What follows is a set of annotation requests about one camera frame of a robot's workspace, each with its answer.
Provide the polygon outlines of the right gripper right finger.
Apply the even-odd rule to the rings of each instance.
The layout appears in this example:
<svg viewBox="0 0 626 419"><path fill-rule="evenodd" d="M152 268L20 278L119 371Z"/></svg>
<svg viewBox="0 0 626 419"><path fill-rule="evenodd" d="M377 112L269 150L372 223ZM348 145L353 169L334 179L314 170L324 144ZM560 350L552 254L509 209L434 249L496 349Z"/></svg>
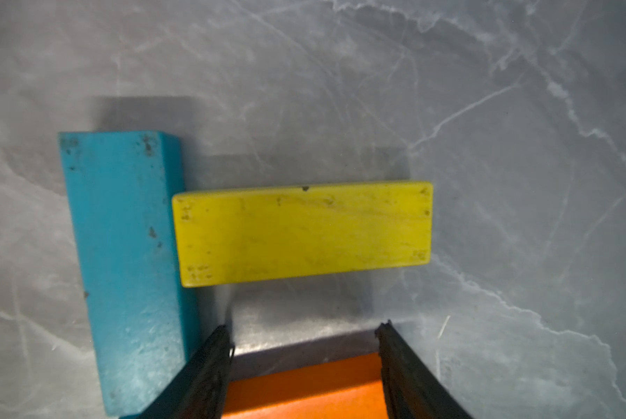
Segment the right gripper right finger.
<svg viewBox="0 0 626 419"><path fill-rule="evenodd" d="M471 419L391 323L375 335L389 418Z"/></svg>

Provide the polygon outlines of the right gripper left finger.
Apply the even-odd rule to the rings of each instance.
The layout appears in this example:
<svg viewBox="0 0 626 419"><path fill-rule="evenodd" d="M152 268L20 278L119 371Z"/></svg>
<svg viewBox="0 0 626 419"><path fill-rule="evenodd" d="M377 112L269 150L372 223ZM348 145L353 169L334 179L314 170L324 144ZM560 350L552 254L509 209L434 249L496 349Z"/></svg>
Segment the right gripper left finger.
<svg viewBox="0 0 626 419"><path fill-rule="evenodd" d="M233 357L229 329L218 326L138 418L222 417Z"/></svg>

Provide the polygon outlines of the orange block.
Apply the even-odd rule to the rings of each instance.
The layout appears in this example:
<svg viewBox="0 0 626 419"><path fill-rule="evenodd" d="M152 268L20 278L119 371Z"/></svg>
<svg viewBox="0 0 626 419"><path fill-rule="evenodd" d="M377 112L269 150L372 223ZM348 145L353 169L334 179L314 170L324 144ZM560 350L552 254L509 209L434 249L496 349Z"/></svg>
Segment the orange block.
<svg viewBox="0 0 626 419"><path fill-rule="evenodd" d="M224 418L386 418L379 355L232 382Z"/></svg>

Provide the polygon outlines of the teal block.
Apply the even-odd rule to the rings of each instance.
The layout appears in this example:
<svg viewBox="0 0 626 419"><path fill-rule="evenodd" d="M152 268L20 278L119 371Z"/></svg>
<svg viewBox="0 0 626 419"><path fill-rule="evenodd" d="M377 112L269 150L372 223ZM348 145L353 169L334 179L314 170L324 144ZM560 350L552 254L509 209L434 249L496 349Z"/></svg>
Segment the teal block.
<svg viewBox="0 0 626 419"><path fill-rule="evenodd" d="M76 132L60 134L59 149L105 412L134 418L201 344L171 208L185 188L180 142Z"/></svg>

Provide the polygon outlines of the yellow block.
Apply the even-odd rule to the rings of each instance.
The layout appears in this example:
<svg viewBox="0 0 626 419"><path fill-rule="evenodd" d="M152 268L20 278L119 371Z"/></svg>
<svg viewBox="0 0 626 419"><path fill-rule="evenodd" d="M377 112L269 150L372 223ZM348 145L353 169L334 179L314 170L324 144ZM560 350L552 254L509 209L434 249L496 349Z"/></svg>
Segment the yellow block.
<svg viewBox="0 0 626 419"><path fill-rule="evenodd" d="M206 190L172 199L186 288L425 265L433 185Z"/></svg>

